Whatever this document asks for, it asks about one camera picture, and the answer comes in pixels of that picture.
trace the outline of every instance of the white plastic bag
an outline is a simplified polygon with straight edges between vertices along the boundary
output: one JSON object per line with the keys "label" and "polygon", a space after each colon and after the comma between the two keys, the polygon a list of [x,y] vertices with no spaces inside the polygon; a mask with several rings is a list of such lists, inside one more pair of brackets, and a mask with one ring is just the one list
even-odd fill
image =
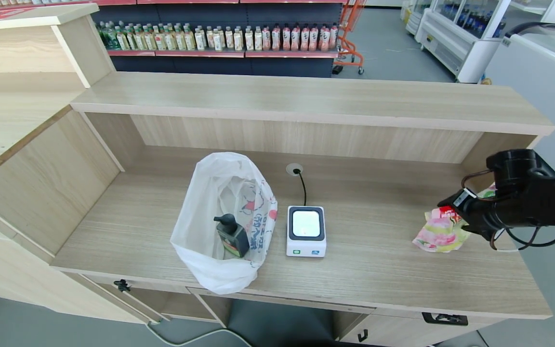
{"label": "white plastic bag", "polygon": [[[213,218],[226,213],[245,228],[244,259],[225,252]],[[212,153],[196,164],[170,242],[200,285],[216,294],[239,292],[256,279],[278,215],[278,203],[246,156]]]}

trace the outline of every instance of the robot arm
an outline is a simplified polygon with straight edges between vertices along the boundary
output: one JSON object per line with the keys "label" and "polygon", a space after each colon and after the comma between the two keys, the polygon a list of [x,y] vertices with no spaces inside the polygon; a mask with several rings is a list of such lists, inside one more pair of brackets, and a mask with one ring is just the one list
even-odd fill
{"label": "robot arm", "polygon": [[[551,246],[526,243],[510,231],[515,227],[555,226],[555,171],[531,149],[511,149],[489,156],[487,170],[468,175],[462,181],[462,189],[438,206],[451,206],[468,226],[465,231],[481,235],[490,241],[507,230],[509,235],[527,246]],[[490,199],[477,197],[465,187],[465,181],[473,176],[494,173],[496,196]]]}

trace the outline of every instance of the snack package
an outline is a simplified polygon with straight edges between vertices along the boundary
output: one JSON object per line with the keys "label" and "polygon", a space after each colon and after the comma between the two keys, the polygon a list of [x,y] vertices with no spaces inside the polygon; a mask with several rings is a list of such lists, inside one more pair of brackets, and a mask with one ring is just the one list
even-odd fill
{"label": "snack package", "polygon": [[[496,186],[491,185],[478,193],[480,198],[494,196]],[[467,223],[450,206],[442,206],[425,213],[425,226],[412,240],[421,250],[448,253],[458,250],[471,233],[462,230]]]}

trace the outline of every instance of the wooden checkout counter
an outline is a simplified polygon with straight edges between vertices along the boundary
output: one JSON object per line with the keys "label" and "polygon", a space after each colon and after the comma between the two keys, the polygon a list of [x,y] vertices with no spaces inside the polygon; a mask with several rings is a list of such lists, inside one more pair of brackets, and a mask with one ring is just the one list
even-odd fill
{"label": "wooden checkout counter", "polygon": [[[233,299],[318,307],[333,311],[336,339],[391,347],[551,316],[518,253],[476,236],[447,254],[410,243],[423,213],[486,156],[555,129],[513,90],[115,72],[95,11],[41,7],[0,20],[1,297],[223,326]],[[216,296],[169,239],[194,165],[222,150],[255,162],[282,212],[258,278]],[[290,162],[304,166],[309,204],[326,211],[324,259],[286,256],[284,207],[302,199]],[[117,290],[120,279],[130,292]],[[422,312],[468,325],[429,324]]]}

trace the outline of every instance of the drawer handle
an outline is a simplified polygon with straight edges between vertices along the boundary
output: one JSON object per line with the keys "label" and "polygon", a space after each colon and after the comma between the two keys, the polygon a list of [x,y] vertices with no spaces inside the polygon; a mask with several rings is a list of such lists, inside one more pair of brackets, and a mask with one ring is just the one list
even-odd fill
{"label": "drawer handle", "polygon": [[361,336],[361,334],[357,334],[357,338],[359,339],[359,342],[365,341],[365,339],[368,338],[368,330],[363,329],[363,336]]}
{"label": "drawer handle", "polygon": [[459,314],[437,314],[436,317],[432,316],[429,312],[421,312],[423,320],[430,324],[444,324],[444,325],[468,325],[468,317],[460,316]]}
{"label": "drawer handle", "polygon": [[124,279],[120,279],[119,281],[114,281],[113,284],[117,286],[117,289],[119,289],[119,292],[123,293],[123,292],[130,291],[130,286],[128,285],[128,282]]}

